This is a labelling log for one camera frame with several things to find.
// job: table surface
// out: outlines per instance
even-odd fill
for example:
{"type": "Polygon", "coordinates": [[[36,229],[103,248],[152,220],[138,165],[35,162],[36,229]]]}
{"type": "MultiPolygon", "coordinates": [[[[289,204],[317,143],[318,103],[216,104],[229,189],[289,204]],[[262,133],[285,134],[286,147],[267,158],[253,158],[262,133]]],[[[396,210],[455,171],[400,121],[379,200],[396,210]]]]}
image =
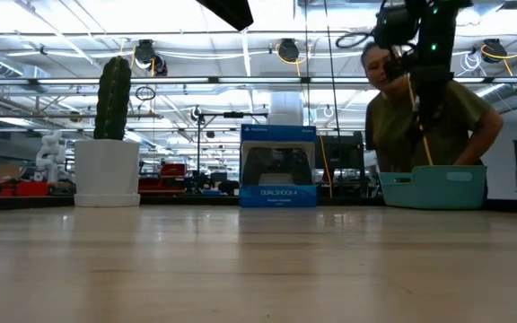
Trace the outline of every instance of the table surface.
{"type": "Polygon", "coordinates": [[[0,212],[0,322],[516,322],[517,214],[0,212]]]}

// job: white container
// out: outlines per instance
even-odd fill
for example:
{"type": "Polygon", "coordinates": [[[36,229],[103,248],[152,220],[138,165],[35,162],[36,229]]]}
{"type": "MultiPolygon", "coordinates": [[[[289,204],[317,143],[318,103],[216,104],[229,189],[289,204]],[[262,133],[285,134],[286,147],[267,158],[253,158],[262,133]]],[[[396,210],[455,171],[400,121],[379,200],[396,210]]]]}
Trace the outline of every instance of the white container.
{"type": "Polygon", "coordinates": [[[137,206],[139,143],[119,140],[75,142],[76,206],[137,206]]]}

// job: dualshock 4 box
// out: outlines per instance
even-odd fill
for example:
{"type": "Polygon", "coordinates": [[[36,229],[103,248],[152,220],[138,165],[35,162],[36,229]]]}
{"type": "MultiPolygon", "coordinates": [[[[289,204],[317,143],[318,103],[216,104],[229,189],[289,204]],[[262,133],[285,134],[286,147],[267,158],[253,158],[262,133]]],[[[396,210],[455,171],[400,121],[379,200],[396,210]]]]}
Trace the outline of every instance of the dualshock 4 box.
{"type": "Polygon", "coordinates": [[[315,207],[315,127],[241,126],[241,207],[315,207]]]}

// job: cactus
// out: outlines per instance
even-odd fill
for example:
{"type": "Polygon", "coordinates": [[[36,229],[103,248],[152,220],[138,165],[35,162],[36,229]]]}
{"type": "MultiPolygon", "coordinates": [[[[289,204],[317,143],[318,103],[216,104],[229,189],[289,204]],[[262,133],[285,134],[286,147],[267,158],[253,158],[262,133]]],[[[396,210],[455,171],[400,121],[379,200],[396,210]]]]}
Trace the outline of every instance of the cactus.
{"type": "Polygon", "coordinates": [[[113,57],[99,80],[95,139],[123,140],[131,91],[131,68],[123,57],[113,57]]]}

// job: teal basket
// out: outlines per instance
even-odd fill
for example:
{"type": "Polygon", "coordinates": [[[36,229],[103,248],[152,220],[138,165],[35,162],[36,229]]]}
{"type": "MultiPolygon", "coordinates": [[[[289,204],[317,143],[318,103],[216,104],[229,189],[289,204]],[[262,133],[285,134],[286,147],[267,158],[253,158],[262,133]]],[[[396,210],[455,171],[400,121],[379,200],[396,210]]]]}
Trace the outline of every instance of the teal basket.
{"type": "Polygon", "coordinates": [[[420,166],[379,176],[388,206],[472,210],[484,203],[486,166],[420,166]]]}

